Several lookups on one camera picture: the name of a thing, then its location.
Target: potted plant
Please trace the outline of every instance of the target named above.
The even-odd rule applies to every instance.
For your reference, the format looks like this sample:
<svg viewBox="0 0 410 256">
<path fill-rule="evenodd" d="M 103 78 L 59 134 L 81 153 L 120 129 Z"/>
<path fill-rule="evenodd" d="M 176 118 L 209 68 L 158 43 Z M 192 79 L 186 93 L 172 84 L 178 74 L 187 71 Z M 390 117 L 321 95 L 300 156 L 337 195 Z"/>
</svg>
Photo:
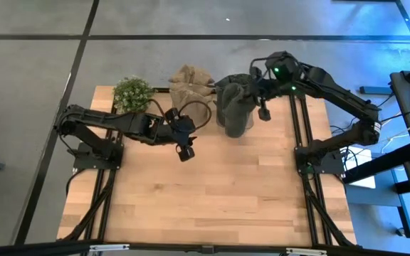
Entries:
<svg viewBox="0 0 410 256">
<path fill-rule="evenodd" d="M 147 110 L 148 100 L 153 97 L 154 89 L 142 78 L 123 78 L 113 89 L 115 107 L 119 112 L 144 112 Z"/>
</svg>

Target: wire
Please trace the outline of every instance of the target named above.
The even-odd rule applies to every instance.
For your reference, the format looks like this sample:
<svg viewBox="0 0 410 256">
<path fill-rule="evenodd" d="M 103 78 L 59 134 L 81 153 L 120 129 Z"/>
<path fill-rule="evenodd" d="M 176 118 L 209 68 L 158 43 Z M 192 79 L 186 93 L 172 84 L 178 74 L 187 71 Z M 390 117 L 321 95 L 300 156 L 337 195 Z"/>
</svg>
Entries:
<svg viewBox="0 0 410 256">
<path fill-rule="evenodd" d="M 402 138 L 402 137 L 406 137 L 406 136 L 409 136 L 409 134 L 403 134 L 403 135 L 399 135 L 399 136 L 395 136 L 395 137 L 390 138 L 390 139 L 389 139 L 389 142 L 388 142 L 387 144 L 385 144 L 384 147 L 382 147 L 381 153 L 384 153 L 384 149 L 387 148 L 387 147 L 389 146 L 389 144 L 390 144 L 394 139 L 396 139 L 396 138 Z"/>
<path fill-rule="evenodd" d="M 348 159 L 347 158 L 347 156 L 349 155 L 349 152 L 351 152 L 352 153 L 352 155 L 353 155 L 353 157 L 354 157 L 354 159 L 355 159 L 355 166 L 359 166 L 359 162 L 358 162 L 358 160 L 357 160 L 357 155 L 358 155 L 358 153 L 356 154 L 356 153 L 354 153 L 351 149 L 349 149 L 349 147 L 347 147 L 346 149 L 345 149 L 345 160 L 344 160 L 344 166 L 345 166 L 345 169 L 346 169 L 346 171 L 348 171 L 347 170 L 347 165 L 346 165 L 346 163 L 347 163 L 347 161 L 349 161 L 350 159 Z"/>
<path fill-rule="evenodd" d="M 267 75 L 268 71 L 269 69 L 265 70 L 264 74 L 262 74 L 261 78 L 259 78 L 256 82 L 260 82 Z"/>
<path fill-rule="evenodd" d="M 381 104 L 377 105 L 377 107 L 381 107 L 385 102 L 389 101 L 391 97 L 393 97 L 393 95 L 395 95 L 393 92 L 388 96 L 388 98 L 385 99 L 385 101 L 383 101 Z"/>
<path fill-rule="evenodd" d="M 382 123 L 381 127 L 383 127 L 385 124 L 390 123 L 390 121 L 392 121 L 392 119 L 388 120 L 388 121 L 385 121 L 385 122 L 381 122 Z"/>
<path fill-rule="evenodd" d="M 78 169 L 76 173 L 74 173 L 69 179 L 67 184 L 65 185 L 65 195 L 67 196 L 69 194 L 69 186 L 70 182 L 78 175 L 81 174 L 85 169 Z"/>
<path fill-rule="evenodd" d="M 336 131 L 338 131 L 338 130 L 340 130 L 341 132 L 346 132 L 343 128 L 338 127 L 338 126 L 336 126 L 336 125 L 330 125 L 330 127 L 331 127 L 331 128 L 336 128 L 336 130 L 333 131 L 333 132 L 336 132 Z"/>
<path fill-rule="evenodd" d="M 208 118 L 205 120 L 205 122 L 204 122 L 203 124 L 199 125 L 198 127 L 196 127 L 196 129 L 194 129 L 194 132 L 195 132 L 196 130 L 198 130 L 198 129 L 204 127 L 206 124 L 208 124 L 208 123 L 210 122 L 211 116 L 213 115 L 213 112 L 211 111 L 210 106 L 208 106 L 205 102 L 201 102 L 200 100 L 192 100 L 192 101 L 186 103 L 181 109 L 179 109 L 178 115 L 181 115 L 181 114 L 182 114 L 182 111 L 184 110 L 184 108 L 187 107 L 188 105 L 192 104 L 192 103 L 202 104 L 203 106 L 205 106 L 207 112 L 209 113 Z"/>
<path fill-rule="evenodd" d="M 374 144 L 374 145 L 371 145 L 371 146 L 366 146 L 365 148 L 363 148 L 362 150 L 360 150 L 358 153 L 356 153 L 356 155 L 362 153 L 365 149 L 368 149 L 368 148 L 370 148 L 370 147 L 372 147 L 372 146 L 376 146 L 376 145 L 378 145 L 378 144 L 380 144 L 380 143 L 382 143 L 382 142 L 387 142 L 387 141 L 389 141 L 390 139 L 393 139 L 393 138 L 395 138 L 395 137 L 399 137 L 399 135 L 403 134 L 404 132 L 408 132 L 408 131 L 410 131 L 410 127 L 409 127 L 408 129 L 402 131 L 402 132 L 399 132 L 398 134 L 395 134 L 395 135 L 392 136 L 392 137 L 389 137 L 389 138 L 387 138 L 387 139 L 381 140 L 381 141 L 380 141 L 379 143 L 377 143 L 377 144 Z"/>
<path fill-rule="evenodd" d="M 352 120 L 350 120 L 349 125 L 347 125 L 345 128 L 340 128 L 340 127 L 337 127 L 336 125 L 330 125 L 330 127 L 340 128 L 340 130 L 345 131 L 345 130 L 349 129 L 352 126 L 352 123 L 353 123 L 354 120 L 356 120 L 356 117 L 352 118 Z"/>
<path fill-rule="evenodd" d="M 391 120 L 391 119 L 396 118 L 396 117 L 405 116 L 405 115 L 407 115 L 407 114 L 410 114 L 410 111 L 408 111 L 408 112 L 406 112 L 406 113 L 404 113 L 404 114 L 401 113 L 401 114 L 394 115 L 393 117 L 389 117 L 389 118 L 383 119 L 381 122 L 385 122 L 385 121 L 387 121 L 387 120 Z"/>
</svg>

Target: black cable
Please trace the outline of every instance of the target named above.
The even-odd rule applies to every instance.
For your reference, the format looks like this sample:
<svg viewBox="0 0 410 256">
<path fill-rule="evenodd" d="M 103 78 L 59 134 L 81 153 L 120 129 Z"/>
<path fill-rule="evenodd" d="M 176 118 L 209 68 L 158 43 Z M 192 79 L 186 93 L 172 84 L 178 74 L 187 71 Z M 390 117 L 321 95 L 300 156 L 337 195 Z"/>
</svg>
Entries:
<svg viewBox="0 0 410 256">
<path fill-rule="evenodd" d="M 410 114 L 410 111 L 408 111 L 408 112 L 406 112 L 406 113 L 397 114 L 397 115 L 395 115 L 395 116 L 393 116 L 393 117 L 389 117 L 389 118 L 383 119 L 381 122 L 385 122 L 385 121 L 387 121 L 387 120 L 391 120 L 391 119 L 396 118 L 396 117 L 405 116 L 405 115 L 407 115 L 407 114 Z"/>
<path fill-rule="evenodd" d="M 75 153 L 74 153 L 74 151 L 73 151 L 73 149 L 69 146 L 69 144 L 67 144 L 67 143 L 64 141 L 63 137 L 62 137 L 61 135 L 60 135 L 59 137 L 60 137 L 61 142 L 70 150 L 70 153 L 71 153 L 73 156 L 76 156 Z"/>
<path fill-rule="evenodd" d="M 85 169 L 78 169 L 76 173 L 74 173 L 69 179 L 67 184 L 65 185 L 65 195 L 68 196 L 69 194 L 69 186 L 70 182 L 78 175 L 81 174 Z"/>
<path fill-rule="evenodd" d="M 194 129 L 194 131 L 188 131 L 188 132 L 191 132 L 191 133 L 195 132 L 196 130 L 198 130 L 198 129 L 204 127 L 206 124 L 208 124 L 210 122 L 211 116 L 213 114 L 213 112 L 211 111 L 210 106 L 208 106 L 205 102 L 201 102 L 200 100 L 192 100 L 192 101 L 186 103 L 181 109 L 179 109 L 178 115 L 181 115 L 184 108 L 187 107 L 188 105 L 192 104 L 192 103 L 199 103 L 199 104 L 202 104 L 203 106 L 205 106 L 205 108 L 206 108 L 207 112 L 209 113 L 209 115 L 208 115 L 208 118 L 205 120 L 205 122 L 203 124 L 199 125 L 198 127 L 196 127 L 196 129 Z"/>
<path fill-rule="evenodd" d="M 393 95 L 395 95 L 393 92 L 388 96 L 388 98 L 385 99 L 385 101 L 383 101 L 381 104 L 377 105 L 377 107 L 381 107 L 385 102 L 388 102 L 390 100 L 391 97 L 393 97 Z"/>
<path fill-rule="evenodd" d="M 347 159 L 347 155 L 349 154 L 348 152 L 351 152 L 351 153 L 352 153 L 352 155 L 353 155 L 353 157 L 354 157 L 354 159 L 355 159 L 355 166 L 359 166 L 359 162 L 358 162 L 358 160 L 357 160 L 357 155 L 356 155 L 351 149 L 346 149 L 346 151 L 345 151 L 345 153 L 346 153 L 346 155 L 345 155 L 345 162 L 344 162 L 346 171 L 347 171 L 346 162 L 349 161 L 349 160 L 352 158 L 352 157 L 351 157 L 350 159 Z"/>
<path fill-rule="evenodd" d="M 333 131 L 333 132 L 336 132 L 337 130 L 340 130 L 340 131 L 342 131 L 342 132 L 346 132 L 343 128 L 338 127 L 338 126 L 336 126 L 336 125 L 330 125 L 330 127 L 331 127 L 331 128 L 336 128 L 336 130 Z"/>
<path fill-rule="evenodd" d="M 332 134 L 334 134 L 334 133 L 335 133 L 336 131 L 338 131 L 338 130 L 341 131 L 341 130 L 347 130 L 347 129 L 349 129 L 349 128 L 352 126 L 352 123 L 353 123 L 354 120 L 356 120 L 356 117 L 352 118 L 352 120 L 350 120 L 350 124 L 347 125 L 345 128 L 337 127 L 336 125 L 330 125 L 330 127 L 339 128 L 339 129 L 336 129 L 335 131 L 333 131 Z"/>
</svg>

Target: table leg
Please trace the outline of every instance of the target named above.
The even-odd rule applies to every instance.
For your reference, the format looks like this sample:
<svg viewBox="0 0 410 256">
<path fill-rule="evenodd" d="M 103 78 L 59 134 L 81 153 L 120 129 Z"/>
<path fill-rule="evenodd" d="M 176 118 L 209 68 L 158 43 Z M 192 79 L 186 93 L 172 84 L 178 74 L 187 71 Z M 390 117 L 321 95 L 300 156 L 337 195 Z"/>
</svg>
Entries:
<svg viewBox="0 0 410 256">
<path fill-rule="evenodd" d="M 402 181 L 402 182 L 395 183 L 395 190 L 398 194 L 409 193 L 410 192 L 409 181 Z"/>
<path fill-rule="evenodd" d="M 410 161 L 410 144 L 350 169 L 346 172 L 346 177 L 342 181 L 345 184 L 359 181 L 379 172 L 400 166 L 407 161 Z"/>
<path fill-rule="evenodd" d="M 407 212 L 403 206 L 399 206 L 397 208 L 398 208 L 399 218 L 401 219 L 401 224 L 403 225 L 404 236 L 406 236 L 406 238 L 410 238 L 409 216 L 407 215 Z"/>
</svg>

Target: black metal stand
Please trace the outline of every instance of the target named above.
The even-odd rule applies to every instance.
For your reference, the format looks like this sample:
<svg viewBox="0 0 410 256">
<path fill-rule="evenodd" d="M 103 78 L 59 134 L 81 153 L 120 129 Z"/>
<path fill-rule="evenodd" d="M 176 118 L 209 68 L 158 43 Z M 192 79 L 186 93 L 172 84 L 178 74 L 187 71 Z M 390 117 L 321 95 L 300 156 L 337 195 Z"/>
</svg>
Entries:
<svg viewBox="0 0 410 256">
<path fill-rule="evenodd" d="M 341 153 L 333 151 L 327 153 L 319 165 L 305 163 L 302 156 L 305 155 L 306 147 L 295 147 L 295 162 L 300 173 L 302 174 L 343 174 Z"/>
<path fill-rule="evenodd" d="M 307 142 L 309 144 L 309 143 L 312 142 L 312 130 L 311 130 L 311 123 L 310 123 L 310 115 L 308 113 L 308 106 L 306 105 L 305 97 L 300 98 L 300 105 L 301 105 L 301 108 L 302 108 L 303 122 L 305 124 L 306 139 L 307 139 Z M 336 170 L 342 170 L 342 166 L 338 166 L 336 168 Z M 313 177 L 314 177 L 314 186 L 315 186 L 315 189 L 316 189 L 317 194 L 318 194 L 320 206 L 323 207 L 323 209 L 325 210 L 326 207 L 325 207 L 324 192 L 322 190 L 322 181 L 320 180 L 320 176 L 317 174 L 317 172 L 316 172 L 316 174 L 313 174 Z M 324 231 L 325 244 L 326 245 L 331 245 L 332 244 L 332 236 L 330 234 L 328 226 L 325 225 L 324 220 L 322 220 L 322 229 Z"/>
<path fill-rule="evenodd" d="M 96 198 L 94 203 L 91 205 L 90 209 L 85 214 L 85 216 L 83 216 L 83 218 L 79 222 L 79 224 L 76 225 L 76 227 L 72 230 L 72 232 L 68 236 L 66 236 L 65 238 L 63 238 L 61 240 L 78 240 L 78 238 L 80 237 L 82 232 L 89 225 L 90 221 L 92 219 L 94 219 L 94 216 L 97 213 L 100 205 L 112 193 L 114 183 L 115 183 L 115 177 L 114 176 L 107 180 L 107 183 L 105 184 L 104 188 L 100 192 L 99 196 Z"/>
<path fill-rule="evenodd" d="M 402 181 L 399 183 L 395 183 L 395 189 L 398 194 L 409 193 L 410 183 L 409 181 Z"/>
<path fill-rule="evenodd" d="M 112 105 L 112 110 L 110 111 L 110 113 L 115 114 L 116 112 L 117 112 L 117 110 L 116 110 L 115 106 Z M 106 131 L 105 138 L 106 139 L 112 139 L 112 131 L 111 130 L 108 129 Z M 96 201 L 98 200 L 98 196 L 99 196 L 99 194 L 101 192 L 101 189 L 102 189 L 102 186 L 103 186 L 104 173 L 105 173 L 105 169 L 99 169 L 98 170 L 98 176 L 96 177 L 96 183 L 94 185 L 93 199 L 91 200 L 91 205 L 96 203 Z M 108 201 L 110 196 L 111 196 L 111 194 L 107 197 L 107 199 L 105 199 L 104 204 Z M 85 236 L 83 237 L 84 240 L 91 239 L 91 234 L 93 233 L 94 220 L 95 220 L 95 216 L 91 217 L 91 220 L 88 223 L 88 226 L 85 227 Z M 80 256 L 86 256 L 86 255 L 87 255 L 86 252 L 83 252 L 83 253 L 80 254 Z"/>
<path fill-rule="evenodd" d="M 295 132 L 295 142 L 297 146 L 302 146 L 302 137 L 301 137 L 301 132 L 300 132 L 300 125 L 298 122 L 298 113 L 297 113 L 297 107 L 295 105 L 295 97 L 293 95 L 289 95 L 289 102 L 290 102 L 290 111 L 292 112 L 292 120 L 293 120 L 293 129 Z M 307 174 L 301 174 L 301 170 L 298 169 L 300 177 L 302 179 L 302 184 L 303 184 L 303 193 L 306 195 L 307 187 L 305 185 L 305 182 L 308 181 L 308 175 Z M 312 209 L 312 203 L 308 200 L 308 198 L 305 196 L 305 204 L 306 204 L 306 212 L 307 212 L 307 222 L 308 226 L 310 227 L 310 236 L 311 236 L 311 242 L 313 245 L 318 244 L 318 238 L 317 238 L 317 228 L 315 224 L 315 218 L 314 218 L 314 210 Z"/>
<path fill-rule="evenodd" d="M 359 181 L 407 161 L 410 161 L 410 144 L 348 170 L 343 181 L 345 184 Z"/>
<path fill-rule="evenodd" d="M 106 144 L 112 147 L 112 156 L 104 159 L 99 154 L 93 153 L 93 148 L 86 143 L 78 145 L 75 154 L 74 168 L 77 169 L 119 169 L 122 161 L 123 144 L 116 144 L 111 139 L 102 139 Z"/>
</svg>

